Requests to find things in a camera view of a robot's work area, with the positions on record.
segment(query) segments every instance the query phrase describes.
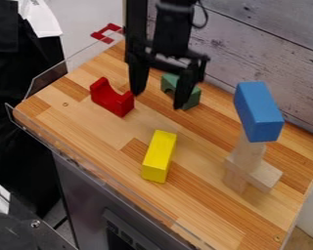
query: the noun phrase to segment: gray wooden wall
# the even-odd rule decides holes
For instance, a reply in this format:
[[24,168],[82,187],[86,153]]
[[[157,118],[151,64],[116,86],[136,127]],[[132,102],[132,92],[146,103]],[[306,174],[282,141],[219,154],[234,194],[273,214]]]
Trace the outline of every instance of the gray wooden wall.
[[[150,36],[156,1],[150,0]],[[230,92],[242,81],[264,81],[285,118],[313,132],[313,0],[202,2],[209,22],[193,30],[190,45],[211,57],[206,81]]]

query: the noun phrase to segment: yellow block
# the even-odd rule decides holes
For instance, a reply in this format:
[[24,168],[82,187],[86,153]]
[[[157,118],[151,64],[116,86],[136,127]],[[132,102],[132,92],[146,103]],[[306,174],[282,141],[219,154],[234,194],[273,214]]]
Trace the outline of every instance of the yellow block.
[[155,131],[143,162],[144,179],[162,184],[165,182],[176,138],[175,134]]

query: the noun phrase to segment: wooden block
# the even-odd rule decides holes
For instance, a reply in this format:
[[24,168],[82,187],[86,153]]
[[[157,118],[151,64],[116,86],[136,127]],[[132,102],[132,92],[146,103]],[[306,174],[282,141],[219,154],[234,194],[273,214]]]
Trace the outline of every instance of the wooden block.
[[251,143],[277,141],[285,119],[264,82],[238,84],[234,103]]
[[176,139],[175,134],[155,131],[143,162],[144,179],[157,183],[165,182]]
[[230,169],[226,169],[223,181],[226,186],[239,194],[242,194],[248,186],[248,183],[244,178],[240,177]]
[[236,165],[247,172],[252,172],[261,165],[265,151],[265,143],[251,143],[242,130],[232,155]]
[[101,105],[108,111],[124,117],[134,107],[134,98],[130,91],[124,95],[117,93],[105,77],[90,85],[91,99],[95,104]]
[[235,163],[232,154],[226,158],[224,164],[228,170],[233,171],[262,192],[269,192],[283,175],[282,171],[265,161],[262,161],[261,165],[252,172],[244,171]]
[[[179,80],[179,76],[175,74],[163,74],[161,77],[161,90],[166,93],[171,91],[175,93],[177,81]],[[201,99],[201,89],[199,87],[195,87],[188,101],[182,106],[182,109],[187,110],[198,104],[200,104]]]

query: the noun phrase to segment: screw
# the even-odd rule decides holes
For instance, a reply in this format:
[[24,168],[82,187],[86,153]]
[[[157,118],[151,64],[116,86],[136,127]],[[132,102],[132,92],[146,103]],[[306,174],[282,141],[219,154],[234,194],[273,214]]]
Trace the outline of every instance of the screw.
[[275,235],[275,236],[274,236],[274,240],[275,240],[276,242],[281,242],[281,237],[279,237],[278,235]]
[[38,220],[33,220],[33,221],[32,221],[31,227],[32,227],[33,229],[37,229],[37,228],[39,228],[39,226],[40,226],[40,222],[39,222]]

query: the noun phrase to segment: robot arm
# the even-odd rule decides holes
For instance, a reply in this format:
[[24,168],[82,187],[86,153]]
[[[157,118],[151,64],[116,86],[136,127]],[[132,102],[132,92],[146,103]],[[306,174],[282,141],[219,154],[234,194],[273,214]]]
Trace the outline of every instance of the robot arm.
[[[180,108],[189,99],[195,85],[203,81],[209,57],[191,51],[188,47],[195,4],[201,0],[160,0],[156,4],[156,29],[154,40],[147,39],[148,0],[126,0],[126,51],[129,64],[131,92],[138,96],[145,88],[150,67],[180,76],[175,91],[174,108]],[[207,12],[204,11],[207,23]],[[157,58],[187,59],[189,64],[165,62]]]

